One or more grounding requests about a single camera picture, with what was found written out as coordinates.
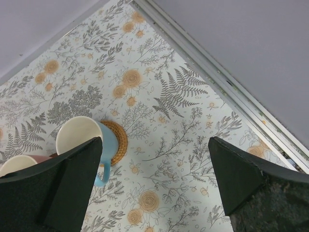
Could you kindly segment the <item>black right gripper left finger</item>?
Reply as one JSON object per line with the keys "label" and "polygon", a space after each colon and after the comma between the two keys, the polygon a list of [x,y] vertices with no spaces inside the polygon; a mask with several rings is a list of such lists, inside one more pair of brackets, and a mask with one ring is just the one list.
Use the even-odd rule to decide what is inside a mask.
{"label": "black right gripper left finger", "polygon": [[0,179],[2,232],[79,232],[102,153],[100,137]]}

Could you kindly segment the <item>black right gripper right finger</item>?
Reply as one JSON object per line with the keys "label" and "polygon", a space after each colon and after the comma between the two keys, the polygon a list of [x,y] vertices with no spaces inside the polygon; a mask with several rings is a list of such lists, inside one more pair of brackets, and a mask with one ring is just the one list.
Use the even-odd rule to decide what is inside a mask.
{"label": "black right gripper right finger", "polygon": [[218,137],[208,143],[225,215],[235,232],[307,232],[309,176]]}

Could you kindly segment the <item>pink mug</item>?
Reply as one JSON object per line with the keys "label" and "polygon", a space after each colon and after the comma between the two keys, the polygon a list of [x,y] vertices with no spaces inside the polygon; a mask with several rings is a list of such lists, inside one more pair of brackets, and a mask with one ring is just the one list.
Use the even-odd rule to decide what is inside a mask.
{"label": "pink mug", "polygon": [[0,176],[5,176],[51,159],[48,156],[18,155],[8,159],[0,168]]}

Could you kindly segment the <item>light blue mug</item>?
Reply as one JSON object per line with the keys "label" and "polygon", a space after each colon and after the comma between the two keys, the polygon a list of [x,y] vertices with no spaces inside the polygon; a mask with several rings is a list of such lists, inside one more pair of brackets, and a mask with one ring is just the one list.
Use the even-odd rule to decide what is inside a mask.
{"label": "light blue mug", "polygon": [[94,185],[103,187],[108,183],[112,158],[119,148],[115,133],[107,126],[87,116],[69,119],[62,125],[56,136],[56,152],[59,155],[64,154],[94,137],[100,137],[102,140],[99,163],[104,165],[103,177],[96,176]]}

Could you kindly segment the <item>woven rattan coaster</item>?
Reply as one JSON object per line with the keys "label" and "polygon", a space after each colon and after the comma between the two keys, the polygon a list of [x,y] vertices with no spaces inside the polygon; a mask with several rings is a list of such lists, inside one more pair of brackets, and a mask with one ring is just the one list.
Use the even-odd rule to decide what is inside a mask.
{"label": "woven rattan coaster", "polygon": [[103,125],[107,126],[116,136],[118,141],[118,150],[112,158],[111,165],[114,166],[121,161],[127,153],[128,138],[124,128],[118,123],[111,120],[101,120]]}

